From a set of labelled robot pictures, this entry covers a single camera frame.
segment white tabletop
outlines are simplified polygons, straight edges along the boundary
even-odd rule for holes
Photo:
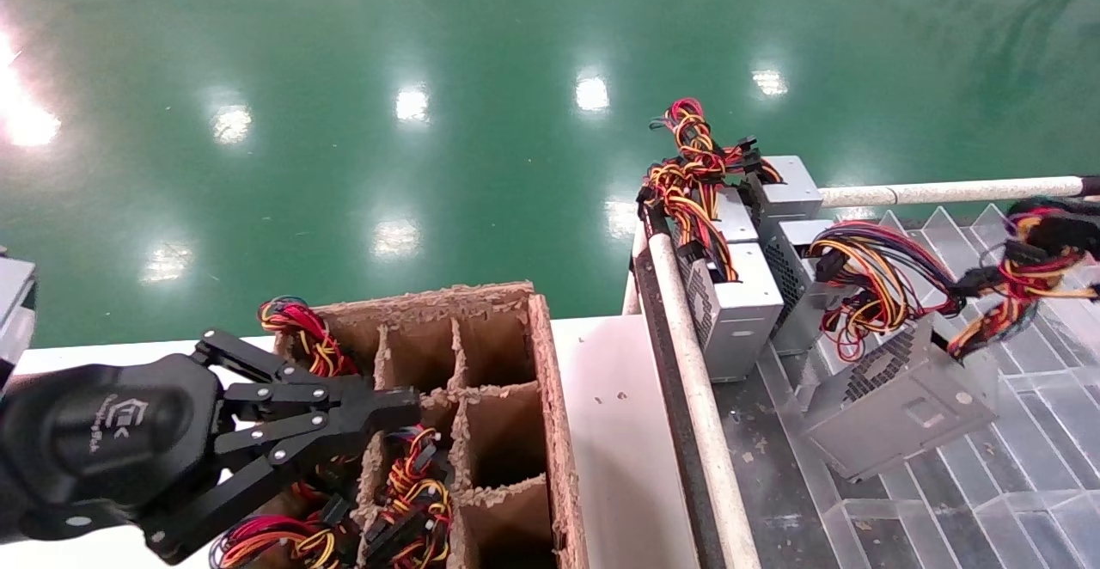
[[[664,401],[641,316],[552,322],[565,411],[580,478],[581,511],[592,569],[697,567]],[[270,349],[271,337],[246,341]],[[16,374],[89,363],[134,365],[194,341],[31,350]],[[223,382],[242,379],[216,370]],[[0,546],[0,567],[161,569],[141,530],[123,526],[66,541]],[[179,565],[207,567],[205,551]]]

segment transparent acrylic rack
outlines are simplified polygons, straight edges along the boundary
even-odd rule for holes
[[[902,229],[891,212],[882,223]],[[983,254],[997,261],[1003,223],[990,206],[960,228],[941,207],[909,234],[958,276]],[[1089,266],[1066,285],[1098,281]],[[993,303],[970,305],[954,325]],[[802,412],[783,364],[773,352],[762,357],[761,376],[842,569],[1100,569],[1100,307],[1044,302],[1031,327],[989,352],[1001,370],[999,420],[857,484],[834,475],[799,436]],[[811,357],[833,371],[843,364],[824,340]]]

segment power supply unit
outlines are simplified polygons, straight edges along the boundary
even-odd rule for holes
[[[765,245],[765,256],[783,296],[783,310],[771,337],[780,357],[809,352],[822,335],[825,311],[857,291],[854,286],[817,283],[814,274],[818,260],[805,256],[817,234],[832,225],[833,221],[825,219],[779,221],[774,236]]]
[[[717,218],[714,219],[714,227],[718,228],[727,244],[737,242],[755,242],[758,240],[756,226],[752,225],[752,216],[741,196],[735,188],[718,189],[717,195]]]
[[[927,315],[822,382],[804,433],[837,474],[861,481],[997,418],[997,361],[950,358],[952,332]]]
[[[728,245],[737,282],[714,283],[701,254],[680,256],[684,292],[711,382],[745,379],[782,310],[783,300],[755,242]]]
[[[765,185],[758,176],[748,177],[757,234],[763,242],[771,240],[781,221],[815,219],[822,207],[822,194],[802,158],[769,156],[767,161],[779,172],[782,183]]]

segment power supply vent grille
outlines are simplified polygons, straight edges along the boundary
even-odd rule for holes
[[[913,354],[913,332],[904,330],[865,354],[851,370],[845,398],[855,402],[898,375]]]
[[[765,260],[768,261],[768,267],[771,269],[771,274],[776,277],[776,285],[779,286],[779,294],[783,297],[783,310],[779,311],[779,319],[776,326],[782,326],[783,320],[787,316],[791,314],[794,306],[799,303],[799,298],[802,297],[802,280],[799,278],[799,274],[795,271],[801,271],[802,266],[791,266],[791,263],[787,261],[787,254],[779,245],[779,237],[773,238],[771,242],[763,248]]]
[[[706,346],[714,330],[715,309],[711,304],[711,272],[706,270],[705,261],[695,262],[695,266],[683,258],[676,258],[680,263],[680,275],[684,280],[684,294],[688,307],[691,309],[692,324],[695,325],[695,337],[700,346]]]

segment white pole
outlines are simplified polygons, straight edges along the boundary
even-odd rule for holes
[[[636,258],[646,249],[646,226],[638,221],[638,227],[634,229],[634,244],[630,249],[630,258]],[[634,273],[626,272],[626,292],[623,295],[623,311],[620,316],[637,316],[641,311],[638,303],[638,284],[634,281]]]
[[[703,462],[703,475],[711,494],[711,506],[726,567],[760,569],[760,557],[757,556],[756,545],[752,541],[745,502],[741,500],[740,488],[737,486],[737,477],[734,474],[726,436],[722,430],[718,407],[714,403],[711,377],[703,362],[703,352],[698,349],[683,280],[680,278],[680,270],[676,267],[672,239],[668,234],[657,234],[649,239],[648,243],[653,256],[657,285],[661,288],[661,298],[664,302],[676,366],[680,368],[684,396],[688,397],[688,411],[695,431],[698,457]]]
[[[1049,178],[1005,178],[969,183],[927,183],[922,185],[837,186],[817,189],[822,208],[894,206],[898,204],[950,204],[955,201],[998,201],[1024,199],[1037,194],[1076,197],[1085,192],[1086,179],[1079,176]]]

